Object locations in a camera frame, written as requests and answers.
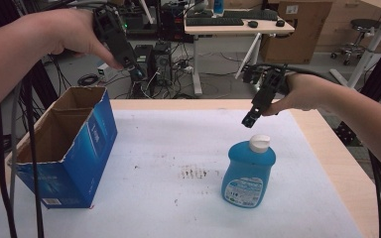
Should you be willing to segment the white desk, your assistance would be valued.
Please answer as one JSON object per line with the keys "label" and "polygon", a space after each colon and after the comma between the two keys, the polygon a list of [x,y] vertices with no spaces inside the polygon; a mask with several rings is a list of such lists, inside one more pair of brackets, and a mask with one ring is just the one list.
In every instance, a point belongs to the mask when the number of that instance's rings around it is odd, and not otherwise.
{"label": "white desk", "polygon": [[199,68],[202,53],[246,53],[243,63],[249,58],[256,63],[263,35],[284,35],[293,33],[295,28],[284,22],[282,27],[276,21],[256,20],[257,26],[249,26],[249,20],[240,20],[239,25],[195,25],[201,18],[185,19],[185,33],[193,37],[193,69],[191,72],[193,92],[202,95]]}

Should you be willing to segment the white table mat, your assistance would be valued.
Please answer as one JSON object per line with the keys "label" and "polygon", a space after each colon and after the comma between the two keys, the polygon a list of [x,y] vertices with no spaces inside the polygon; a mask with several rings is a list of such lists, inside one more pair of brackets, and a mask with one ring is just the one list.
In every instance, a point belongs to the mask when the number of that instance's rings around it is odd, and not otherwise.
{"label": "white table mat", "polygon": [[[88,209],[44,209],[45,238],[361,238],[294,117],[242,110],[117,110],[118,135]],[[277,155],[256,208],[226,202],[228,150],[268,135]]]}

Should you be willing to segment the large brown cardboard box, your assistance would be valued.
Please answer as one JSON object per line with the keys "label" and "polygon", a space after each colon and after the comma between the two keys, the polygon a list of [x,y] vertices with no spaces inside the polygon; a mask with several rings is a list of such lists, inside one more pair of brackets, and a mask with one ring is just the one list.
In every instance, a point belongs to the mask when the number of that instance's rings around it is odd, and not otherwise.
{"label": "large brown cardboard box", "polygon": [[265,36],[260,54],[264,62],[309,64],[329,15],[329,1],[281,1],[278,14],[295,28],[293,33]]}

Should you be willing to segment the blue cardboard box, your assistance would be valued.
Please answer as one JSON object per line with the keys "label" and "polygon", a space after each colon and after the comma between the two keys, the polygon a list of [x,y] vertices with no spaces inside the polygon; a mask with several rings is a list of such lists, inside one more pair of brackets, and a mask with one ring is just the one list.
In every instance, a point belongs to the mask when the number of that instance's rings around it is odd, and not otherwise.
{"label": "blue cardboard box", "polygon": [[17,176],[47,208],[88,208],[116,136],[107,89],[71,87],[35,124],[36,152],[18,144]]}

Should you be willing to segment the light wooden desk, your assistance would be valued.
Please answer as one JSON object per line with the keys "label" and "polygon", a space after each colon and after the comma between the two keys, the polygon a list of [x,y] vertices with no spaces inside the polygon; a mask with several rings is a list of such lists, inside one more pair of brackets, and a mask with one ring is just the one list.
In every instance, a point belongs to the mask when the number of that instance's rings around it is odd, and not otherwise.
{"label": "light wooden desk", "polygon": [[[381,0],[359,0],[362,4],[377,8],[381,12]],[[379,43],[381,42],[381,25],[377,32],[374,34],[371,42],[361,57],[359,63],[355,67],[349,79],[345,79],[336,69],[331,68],[330,74],[343,86],[353,88],[359,80],[361,74],[366,70],[368,64],[375,55]]]}

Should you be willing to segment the black keyboard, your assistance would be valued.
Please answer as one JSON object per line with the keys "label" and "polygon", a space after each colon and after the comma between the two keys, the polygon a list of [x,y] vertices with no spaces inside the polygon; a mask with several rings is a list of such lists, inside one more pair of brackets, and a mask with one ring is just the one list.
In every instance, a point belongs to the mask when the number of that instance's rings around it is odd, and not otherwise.
{"label": "black keyboard", "polygon": [[187,18],[187,26],[243,26],[241,19],[236,18]]}
{"label": "black keyboard", "polygon": [[250,11],[237,11],[225,10],[223,12],[225,18],[238,18],[238,19],[252,19],[252,20],[266,20],[277,21],[278,14],[272,10],[250,10]]}

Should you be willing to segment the black equipment rack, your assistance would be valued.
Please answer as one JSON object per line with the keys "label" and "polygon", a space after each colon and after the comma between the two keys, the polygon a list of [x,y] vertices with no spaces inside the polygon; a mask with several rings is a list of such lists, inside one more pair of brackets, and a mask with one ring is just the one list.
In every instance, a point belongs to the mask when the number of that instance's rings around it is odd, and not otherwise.
{"label": "black equipment rack", "polygon": [[185,32],[184,11],[188,0],[112,0],[126,9],[127,36],[134,40],[192,43]]}

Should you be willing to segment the blue bottle with white cap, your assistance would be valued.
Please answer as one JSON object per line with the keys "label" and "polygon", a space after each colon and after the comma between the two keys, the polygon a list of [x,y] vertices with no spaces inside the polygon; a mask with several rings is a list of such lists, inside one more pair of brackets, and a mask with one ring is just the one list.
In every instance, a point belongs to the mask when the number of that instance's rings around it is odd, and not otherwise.
{"label": "blue bottle with white cap", "polygon": [[269,136],[257,134],[229,149],[230,164],[221,186],[225,201],[243,208],[254,208],[261,203],[276,163],[270,142]]}

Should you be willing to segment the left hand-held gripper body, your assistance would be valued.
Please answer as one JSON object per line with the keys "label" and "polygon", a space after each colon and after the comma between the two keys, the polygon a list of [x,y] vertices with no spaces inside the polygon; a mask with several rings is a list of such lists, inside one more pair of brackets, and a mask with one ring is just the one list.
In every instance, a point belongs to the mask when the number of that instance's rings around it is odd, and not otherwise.
{"label": "left hand-held gripper body", "polygon": [[93,30],[104,43],[117,62],[128,70],[136,70],[136,56],[128,43],[124,26],[115,7],[103,4],[93,10]]}

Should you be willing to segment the black round stool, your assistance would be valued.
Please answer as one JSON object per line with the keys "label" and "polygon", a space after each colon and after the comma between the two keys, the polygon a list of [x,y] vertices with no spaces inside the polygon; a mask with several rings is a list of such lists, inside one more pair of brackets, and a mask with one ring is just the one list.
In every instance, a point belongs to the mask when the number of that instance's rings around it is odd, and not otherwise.
{"label": "black round stool", "polygon": [[360,60],[368,49],[362,45],[365,38],[373,37],[381,26],[381,21],[374,19],[353,19],[348,25],[336,28],[339,45],[329,54],[333,60],[343,56],[343,65],[350,65],[351,58]]}

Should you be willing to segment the person's right hand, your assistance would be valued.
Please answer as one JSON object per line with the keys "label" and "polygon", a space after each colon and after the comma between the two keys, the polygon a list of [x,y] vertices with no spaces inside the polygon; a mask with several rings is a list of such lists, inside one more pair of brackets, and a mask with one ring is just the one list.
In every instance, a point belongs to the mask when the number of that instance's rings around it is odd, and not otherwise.
{"label": "person's right hand", "polygon": [[279,101],[272,103],[262,113],[263,116],[276,115],[287,109],[309,111],[323,106],[325,91],[329,81],[310,74],[292,74],[287,77],[290,92]]}

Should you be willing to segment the black computer tower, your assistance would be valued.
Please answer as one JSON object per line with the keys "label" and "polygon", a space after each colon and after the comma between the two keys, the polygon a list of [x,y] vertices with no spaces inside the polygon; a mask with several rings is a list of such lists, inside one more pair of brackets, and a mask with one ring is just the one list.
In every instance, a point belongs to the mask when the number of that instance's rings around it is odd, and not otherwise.
{"label": "black computer tower", "polygon": [[168,86],[172,84],[172,61],[171,43],[156,42],[154,47],[154,57],[157,69],[157,84]]}
{"label": "black computer tower", "polygon": [[137,45],[134,49],[137,64],[143,71],[143,80],[148,80],[153,72],[153,46],[152,45]]}

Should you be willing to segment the person's left hand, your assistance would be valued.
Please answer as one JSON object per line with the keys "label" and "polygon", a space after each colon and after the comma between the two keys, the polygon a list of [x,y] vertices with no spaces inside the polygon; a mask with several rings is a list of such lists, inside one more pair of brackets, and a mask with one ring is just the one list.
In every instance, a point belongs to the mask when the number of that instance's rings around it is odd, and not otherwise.
{"label": "person's left hand", "polygon": [[20,18],[27,30],[22,34],[27,46],[26,59],[38,61],[46,54],[58,55],[64,50],[99,57],[111,67],[121,69],[112,53],[93,32],[93,16],[87,10],[59,9],[29,14]]}

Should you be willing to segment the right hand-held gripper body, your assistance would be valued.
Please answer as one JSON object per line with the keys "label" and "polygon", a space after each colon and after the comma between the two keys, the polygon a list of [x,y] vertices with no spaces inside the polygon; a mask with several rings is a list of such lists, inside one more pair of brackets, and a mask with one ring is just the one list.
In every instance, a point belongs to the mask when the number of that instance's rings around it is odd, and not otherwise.
{"label": "right hand-held gripper body", "polygon": [[249,115],[262,115],[270,107],[277,93],[282,95],[289,93],[286,71],[285,64],[254,64],[245,67],[243,81],[252,84],[260,83],[260,88],[252,99]]}

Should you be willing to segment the small white box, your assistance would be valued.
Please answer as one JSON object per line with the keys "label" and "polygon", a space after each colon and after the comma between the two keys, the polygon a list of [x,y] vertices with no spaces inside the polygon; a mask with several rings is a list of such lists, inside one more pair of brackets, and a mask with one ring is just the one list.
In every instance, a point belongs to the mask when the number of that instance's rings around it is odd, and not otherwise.
{"label": "small white box", "polygon": [[100,65],[97,68],[97,72],[104,80],[109,80],[116,75],[116,72],[107,63]]}

